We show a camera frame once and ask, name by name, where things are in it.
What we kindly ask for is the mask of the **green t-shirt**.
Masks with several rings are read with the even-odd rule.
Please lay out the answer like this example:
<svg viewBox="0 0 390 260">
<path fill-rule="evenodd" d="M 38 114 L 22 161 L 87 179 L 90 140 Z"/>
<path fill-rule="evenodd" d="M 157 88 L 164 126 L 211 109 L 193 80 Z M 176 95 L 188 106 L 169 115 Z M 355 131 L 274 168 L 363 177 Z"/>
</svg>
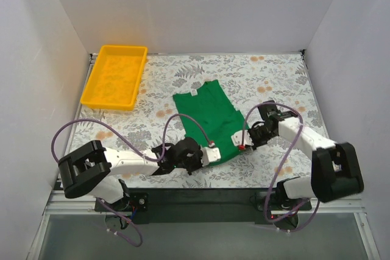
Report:
<svg viewBox="0 0 390 260">
<path fill-rule="evenodd" d="M 216 144 L 221 159 L 210 165 L 226 163 L 239 155 L 231 136 L 243 128 L 244 116 L 235 109 L 217 80 L 205 82 L 196 92 L 196 95 L 173 95 L 176 109 L 180 114 L 194 118 Z"/>
</svg>

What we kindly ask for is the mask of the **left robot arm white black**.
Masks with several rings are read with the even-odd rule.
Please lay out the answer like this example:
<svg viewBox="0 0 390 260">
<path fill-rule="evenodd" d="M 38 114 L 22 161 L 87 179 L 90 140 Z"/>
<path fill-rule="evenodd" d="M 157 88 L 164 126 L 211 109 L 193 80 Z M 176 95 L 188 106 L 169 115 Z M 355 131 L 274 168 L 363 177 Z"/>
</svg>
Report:
<svg viewBox="0 0 390 260">
<path fill-rule="evenodd" d="M 192 174 L 217 157 L 214 150 L 201 147 L 192 138 L 140 154 L 103 147 L 94 140 L 61 158 L 58 166 L 66 198 L 90 194 L 123 211 L 129 206 L 130 194 L 120 175 L 166 175 L 177 168 Z"/>
</svg>

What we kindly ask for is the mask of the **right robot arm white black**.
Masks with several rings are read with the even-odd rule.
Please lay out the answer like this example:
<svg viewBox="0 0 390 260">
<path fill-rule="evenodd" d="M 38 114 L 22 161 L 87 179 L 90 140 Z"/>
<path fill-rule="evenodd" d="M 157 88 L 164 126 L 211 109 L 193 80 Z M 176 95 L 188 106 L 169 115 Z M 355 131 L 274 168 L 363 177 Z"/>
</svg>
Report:
<svg viewBox="0 0 390 260">
<path fill-rule="evenodd" d="M 337 143 L 326 138 L 303 123 L 302 115 L 295 109 L 274 100 L 257 106 L 261 121 L 240 131 L 240 147 L 253 150 L 281 137 L 291 143 L 288 150 L 300 150 L 311 161 L 311 174 L 271 183 L 270 198 L 281 209 L 291 209 L 298 200 L 316 198 L 328 203 L 364 191 L 363 176 L 356 150 L 348 142 Z"/>
</svg>

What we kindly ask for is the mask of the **floral patterned table mat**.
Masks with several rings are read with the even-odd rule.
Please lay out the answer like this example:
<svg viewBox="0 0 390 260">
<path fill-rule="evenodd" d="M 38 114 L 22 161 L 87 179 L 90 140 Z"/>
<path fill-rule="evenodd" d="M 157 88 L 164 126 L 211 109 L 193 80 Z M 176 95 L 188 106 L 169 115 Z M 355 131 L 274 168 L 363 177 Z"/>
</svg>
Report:
<svg viewBox="0 0 390 260">
<path fill-rule="evenodd" d="M 68 151 L 98 139 L 106 147 L 126 150 L 129 144 L 146 150 L 184 137 L 173 95 L 198 89 L 217 80 L 233 106 L 248 117 L 260 120 L 253 106 L 275 100 L 295 108 L 304 123 L 321 135 L 327 131 L 312 90 L 307 67 L 300 54 L 279 55 L 150 55 L 146 60 L 135 108 L 132 111 L 78 109 L 79 123 L 72 128 Z M 299 150 L 283 155 L 285 139 L 274 138 L 255 151 L 246 151 L 218 166 L 188 175 L 183 169 L 162 176 L 125 174 L 132 188 L 260 188 L 279 180 L 306 177 L 310 160 Z"/>
</svg>

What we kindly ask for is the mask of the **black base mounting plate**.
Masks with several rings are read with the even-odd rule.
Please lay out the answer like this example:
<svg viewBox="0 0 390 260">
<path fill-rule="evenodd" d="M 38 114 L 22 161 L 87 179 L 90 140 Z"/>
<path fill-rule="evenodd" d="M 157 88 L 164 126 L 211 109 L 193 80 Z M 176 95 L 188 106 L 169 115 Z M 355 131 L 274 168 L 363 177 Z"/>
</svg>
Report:
<svg viewBox="0 0 390 260">
<path fill-rule="evenodd" d="M 134 222 L 251 222 L 267 225 L 263 214 L 265 188 L 131 188 L 128 215 Z"/>
</svg>

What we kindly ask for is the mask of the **yellow plastic bin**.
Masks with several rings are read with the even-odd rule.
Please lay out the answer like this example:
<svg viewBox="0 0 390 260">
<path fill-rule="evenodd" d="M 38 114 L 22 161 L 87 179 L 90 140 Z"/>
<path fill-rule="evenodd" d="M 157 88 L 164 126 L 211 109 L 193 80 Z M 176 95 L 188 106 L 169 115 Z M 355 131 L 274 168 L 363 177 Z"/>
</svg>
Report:
<svg viewBox="0 0 390 260">
<path fill-rule="evenodd" d="M 80 103 L 91 109 L 132 111 L 147 52 L 145 46 L 102 46 Z"/>
</svg>

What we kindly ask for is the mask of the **aluminium frame rail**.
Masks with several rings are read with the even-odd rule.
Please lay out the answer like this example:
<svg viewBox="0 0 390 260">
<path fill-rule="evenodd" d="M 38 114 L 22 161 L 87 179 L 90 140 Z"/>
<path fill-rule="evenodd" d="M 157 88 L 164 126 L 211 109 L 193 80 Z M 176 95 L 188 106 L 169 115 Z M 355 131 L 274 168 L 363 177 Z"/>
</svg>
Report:
<svg viewBox="0 0 390 260">
<path fill-rule="evenodd" d="M 67 199 L 63 191 L 52 191 L 44 209 L 49 215 L 84 215 L 94 213 L 95 198 L 86 195 L 76 199 Z"/>
</svg>

